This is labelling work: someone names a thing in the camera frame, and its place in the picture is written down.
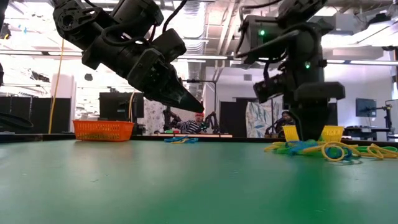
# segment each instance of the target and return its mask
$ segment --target computer monitor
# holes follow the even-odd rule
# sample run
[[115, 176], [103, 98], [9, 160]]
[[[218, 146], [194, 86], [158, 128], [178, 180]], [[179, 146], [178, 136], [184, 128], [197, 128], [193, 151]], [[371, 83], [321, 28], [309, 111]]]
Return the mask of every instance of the computer monitor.
[[[108, 121], [128, 121], [131, 93], [99, 93], [99, 118]], [[132, 99], [133, 121], [144, 117], [144, 95], [135, 93]]]
[[361, 99], [355, 100], [355, 115], [357, 117], [375, 118], [377, 102], [372, 99]]

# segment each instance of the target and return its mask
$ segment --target striped shirt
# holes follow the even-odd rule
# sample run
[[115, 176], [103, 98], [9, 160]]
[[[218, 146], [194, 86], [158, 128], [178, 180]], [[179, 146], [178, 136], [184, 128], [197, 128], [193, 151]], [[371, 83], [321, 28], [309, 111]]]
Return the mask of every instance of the striped shirt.
[[183, 134], [197, 134], [200, 133], [200, 126], [195, 121], [182, 121], [178, 123], [178, 127]]

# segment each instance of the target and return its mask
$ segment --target green table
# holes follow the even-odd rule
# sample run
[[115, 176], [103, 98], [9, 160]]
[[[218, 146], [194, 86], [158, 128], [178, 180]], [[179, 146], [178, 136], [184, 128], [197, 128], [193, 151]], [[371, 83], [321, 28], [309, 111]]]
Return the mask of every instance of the green table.
[[395, 223], [398, 161], [266, 144], [0, 144], [0, 223]]

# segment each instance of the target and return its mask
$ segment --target person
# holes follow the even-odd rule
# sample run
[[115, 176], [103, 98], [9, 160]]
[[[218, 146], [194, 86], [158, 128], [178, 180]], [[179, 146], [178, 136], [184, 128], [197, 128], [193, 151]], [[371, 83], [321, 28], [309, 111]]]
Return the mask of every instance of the person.
[[289, 115], [289, 112], [283, 111], [282, 118], [275, 122], [275, 132], [280, 134], [283, 132], [283, 126], [295, 125], [293, 118]]
[[206, 130], [201, 130], [203, 113], [196, 113], [195, 120], [180, 121], [177, 123], [176, 127], [181, 130], [183, 134], [198, 134], [205, 133]]

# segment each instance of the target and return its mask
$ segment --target orange basket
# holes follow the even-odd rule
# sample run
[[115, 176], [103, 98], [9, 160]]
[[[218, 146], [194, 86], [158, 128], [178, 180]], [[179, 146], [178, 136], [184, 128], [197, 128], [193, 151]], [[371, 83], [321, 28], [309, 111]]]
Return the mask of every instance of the orange basket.
[[127, 121], [74, 120], [75, 135], [82, 141], [128, 141], [134, 123]]

